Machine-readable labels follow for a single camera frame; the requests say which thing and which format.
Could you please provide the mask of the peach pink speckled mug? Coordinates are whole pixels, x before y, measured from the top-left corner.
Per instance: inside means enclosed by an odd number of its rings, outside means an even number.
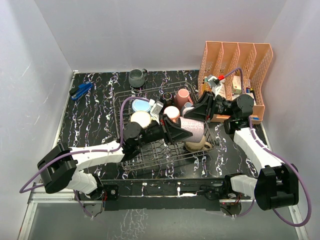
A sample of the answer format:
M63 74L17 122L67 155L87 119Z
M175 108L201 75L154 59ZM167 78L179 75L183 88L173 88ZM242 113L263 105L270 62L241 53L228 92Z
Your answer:
M180 117L180 110L175 106L168 106L164 109L163 113L167 115L174 123Z

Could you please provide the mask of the lilac mug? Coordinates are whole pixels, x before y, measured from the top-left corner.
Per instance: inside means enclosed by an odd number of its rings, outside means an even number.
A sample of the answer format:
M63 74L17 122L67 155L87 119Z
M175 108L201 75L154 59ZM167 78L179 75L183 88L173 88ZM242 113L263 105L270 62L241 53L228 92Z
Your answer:
M202 121L179 117L176 123L179 124L182 129L192 133L192 136L184 139L185 142L191 142L191 143L201 142L204 136L204 128L205 128L204 123Z

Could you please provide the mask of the tan brown mug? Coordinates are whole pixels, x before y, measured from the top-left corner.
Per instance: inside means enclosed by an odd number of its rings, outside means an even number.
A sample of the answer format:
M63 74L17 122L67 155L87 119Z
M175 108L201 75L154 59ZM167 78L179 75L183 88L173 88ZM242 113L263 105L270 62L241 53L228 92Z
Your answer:
M184 147L189 152L208 151L213 148L213 145L206 141L206 137L203 135L200 142L188 142L184 143Z

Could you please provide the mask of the white mug green inside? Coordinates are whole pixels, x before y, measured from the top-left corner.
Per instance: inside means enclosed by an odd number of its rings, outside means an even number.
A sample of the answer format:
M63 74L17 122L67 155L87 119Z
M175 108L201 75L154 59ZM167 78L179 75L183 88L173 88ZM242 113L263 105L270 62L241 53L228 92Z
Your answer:
M138 123L143 129L145 129L151 124L152 117L146 111L136 111L131 115L130 122Z

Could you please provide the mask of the cream scalloped mug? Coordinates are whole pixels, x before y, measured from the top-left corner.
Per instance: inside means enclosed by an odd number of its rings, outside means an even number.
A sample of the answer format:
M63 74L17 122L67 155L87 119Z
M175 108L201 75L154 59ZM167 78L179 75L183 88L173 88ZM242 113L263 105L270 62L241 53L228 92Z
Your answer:
M167 108L169 106L174 106L175 97L170 92L164 92L160 97L160 102L163 103L164 108Z

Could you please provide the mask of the light blue mug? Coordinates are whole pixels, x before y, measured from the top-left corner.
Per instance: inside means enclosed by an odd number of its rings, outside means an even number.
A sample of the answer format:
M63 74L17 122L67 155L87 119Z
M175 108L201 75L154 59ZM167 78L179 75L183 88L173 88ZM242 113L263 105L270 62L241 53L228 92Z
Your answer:
M132 111L135 112L147 112L149 113L152 106L149 104L149 100L135 99L132 104Z

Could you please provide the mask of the dark grey-green mug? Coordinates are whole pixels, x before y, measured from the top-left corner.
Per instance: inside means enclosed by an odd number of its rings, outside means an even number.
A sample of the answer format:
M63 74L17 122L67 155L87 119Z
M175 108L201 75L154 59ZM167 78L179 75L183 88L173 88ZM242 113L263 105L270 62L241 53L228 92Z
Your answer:
M142 70L140 69L131 70L128 76L129 84L133 88L142 87L145 84L147 74L148 74L148 71L145 68L143 68Z

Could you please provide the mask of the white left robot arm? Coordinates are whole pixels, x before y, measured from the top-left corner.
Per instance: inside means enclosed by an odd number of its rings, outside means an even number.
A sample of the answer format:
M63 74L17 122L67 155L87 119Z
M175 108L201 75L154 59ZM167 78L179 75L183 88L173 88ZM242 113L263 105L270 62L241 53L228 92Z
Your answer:
M191 136L191 131L170 120L167 115L162 116L159 121L151 121L146 128L137 122L129 122L122 127L122 143L115 140L107 144L75 149L61 143L56 145L37 167L46 193L71 189L97 200L103 195L103 184L97 176L85 173L84 169L104 164L115 167L120 162L135 158L146 144L158 140L175 144Z

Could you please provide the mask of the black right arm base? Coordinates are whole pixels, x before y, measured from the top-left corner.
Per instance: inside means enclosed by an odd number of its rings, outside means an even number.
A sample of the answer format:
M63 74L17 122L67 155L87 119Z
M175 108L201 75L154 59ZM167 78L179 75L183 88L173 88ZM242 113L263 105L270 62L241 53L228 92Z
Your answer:
M242 173L227 174L225 175L221 186L202 184L199 190L203 192L203 195L208 200L215 200L215 197L228 197L230 194L233 194L235 195L235 201L231 204L237 205L240 202L242 194L232 189L231 178L240 175L242 175Z

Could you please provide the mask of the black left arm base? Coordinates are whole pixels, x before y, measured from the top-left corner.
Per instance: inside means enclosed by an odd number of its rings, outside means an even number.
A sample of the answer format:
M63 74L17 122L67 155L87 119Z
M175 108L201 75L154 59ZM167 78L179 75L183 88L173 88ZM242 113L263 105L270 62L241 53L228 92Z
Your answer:
M119 198L119 186L117 184L99 183L97 189L84 195L87 199L95 201L116 201Z

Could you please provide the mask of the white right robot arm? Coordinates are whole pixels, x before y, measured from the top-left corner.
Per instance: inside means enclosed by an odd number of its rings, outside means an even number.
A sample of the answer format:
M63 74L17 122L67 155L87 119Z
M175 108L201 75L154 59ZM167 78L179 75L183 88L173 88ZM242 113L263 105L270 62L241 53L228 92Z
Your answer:
M182 115L186 119L201 122L217 114L228 116L223 122L225 133L245 152L259 172L258 178L242 173L227 176L227 183L222 187L226 197L233 199L242 193L254 199L264 211L296 205L299 202L297 169L271 154L263 141L255 135L250 118L254 102L248 94L227 100L211 91L205 91Z

